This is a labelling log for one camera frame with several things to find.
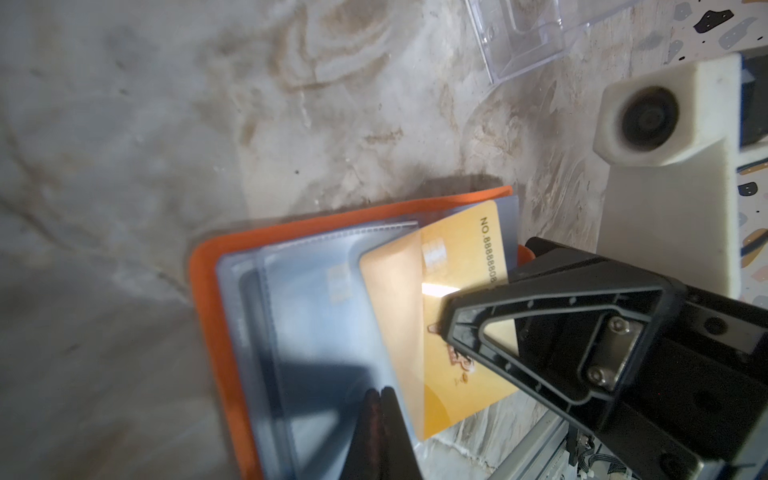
orange border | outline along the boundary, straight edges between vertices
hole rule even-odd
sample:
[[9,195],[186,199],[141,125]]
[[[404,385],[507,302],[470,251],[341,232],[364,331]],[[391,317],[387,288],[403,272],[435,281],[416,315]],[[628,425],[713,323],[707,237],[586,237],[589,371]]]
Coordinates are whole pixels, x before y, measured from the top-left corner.
[[[317,233],[351,227],[359,223],[384,220],[400,215],[426,211],[449,210],[467,204],[512,195],[511,187],[498,187],[471,194],[451,197],[411,200],[399,204],[356,210],[345,214],[329,215],[301,220],[273,227],[231,233],[215,237],[195,248],[189,260],[190,284],[200,324],[208,347],[210,363],[219,389],[219,395],[230,429],[230,436],[240,466],[240,473],[246,480],[263,480],[256,443],[250,430],[248,408],[240,386],[237,364],[232,350],[227,321],[219,294],[216,265],[222,255],[252,248],[306,237]],[[533,258],[525,247],[518,248],[518,264]]]

marble tabletop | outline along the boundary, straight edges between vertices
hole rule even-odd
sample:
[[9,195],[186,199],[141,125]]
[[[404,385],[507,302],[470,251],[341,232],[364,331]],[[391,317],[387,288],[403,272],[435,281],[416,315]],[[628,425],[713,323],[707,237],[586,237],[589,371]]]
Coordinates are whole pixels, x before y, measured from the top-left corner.
[[[0,476],[237,477],[185,272],[205,237],[510,184],[521,241],[593,250],[601,92],[663,64],[673,8],[492,88],[459,1],[3,2]],[[486,478],[543,411],[424,442],[425,477]]]

screw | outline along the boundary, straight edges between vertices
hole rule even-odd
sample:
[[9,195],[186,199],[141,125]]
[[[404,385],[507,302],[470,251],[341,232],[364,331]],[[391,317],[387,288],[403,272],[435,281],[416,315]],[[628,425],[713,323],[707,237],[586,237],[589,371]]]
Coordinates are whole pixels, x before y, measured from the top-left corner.
[[630,331],[630,324],[620,316],[612,316],[611,319],[608,320],[608,328],[611,329],[611,332],[616,333],[617,335],[626,335]]
[[608,383],[608,378],[602,367],[593,365],[587,369],[587,378],[597,386],[603,386]]

black hole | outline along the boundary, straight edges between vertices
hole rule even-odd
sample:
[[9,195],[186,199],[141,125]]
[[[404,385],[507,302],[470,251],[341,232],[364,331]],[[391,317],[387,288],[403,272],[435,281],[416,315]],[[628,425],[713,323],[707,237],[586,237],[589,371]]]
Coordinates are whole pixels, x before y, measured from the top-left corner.
[[723,404],[720,403],[720,400],[705,390],[694,393],[694,405],[709,413],[718,413],[723,409]]
[[677,117],[677,100],[671,91],[647,88],[638,92],[624,111],[621,132],[633,147],[651,151],[672,136]]
[[665,453],[659,459],[659,465],[664,473],[667,474],[672,480],[678,478],[688,478],[691,471],[686,468],[685,464],[680,461],[678,457],[671,453]]
[[704,322],[704,329],[712,335],[723,335],[728,331],[728,324],[720,317],[713,316]]

clear plastic box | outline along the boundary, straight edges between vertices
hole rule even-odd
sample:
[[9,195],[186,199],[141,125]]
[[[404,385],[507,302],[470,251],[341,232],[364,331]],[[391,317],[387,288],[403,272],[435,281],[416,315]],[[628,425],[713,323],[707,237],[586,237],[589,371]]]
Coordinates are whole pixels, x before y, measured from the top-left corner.
[[466,0],[491,83],[561,57],[582,29],[637,0]]

